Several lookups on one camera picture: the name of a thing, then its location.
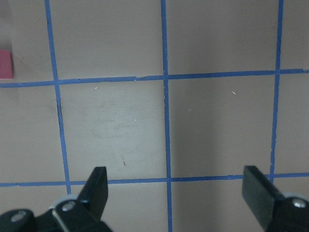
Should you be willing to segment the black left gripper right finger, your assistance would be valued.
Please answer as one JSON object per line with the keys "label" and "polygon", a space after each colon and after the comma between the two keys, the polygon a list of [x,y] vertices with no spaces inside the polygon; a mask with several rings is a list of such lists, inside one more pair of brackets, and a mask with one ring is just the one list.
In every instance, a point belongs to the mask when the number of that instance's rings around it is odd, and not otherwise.
{"label": "black left gripper right finger", "polygon": [[255,219],[264,230],[268,230],[275,212],[285,200],[283,194],[256,167],[244,166],[242,196]]}

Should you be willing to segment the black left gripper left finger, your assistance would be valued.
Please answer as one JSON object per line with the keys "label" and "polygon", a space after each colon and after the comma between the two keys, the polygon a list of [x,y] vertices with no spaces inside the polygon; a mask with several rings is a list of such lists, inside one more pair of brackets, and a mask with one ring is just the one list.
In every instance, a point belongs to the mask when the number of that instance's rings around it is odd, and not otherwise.
{"label": "black left gripper left finger", "polygon": [[101,220],[108,199],[108,179],[106,167],[95,167],[77,197],[86,210]]}

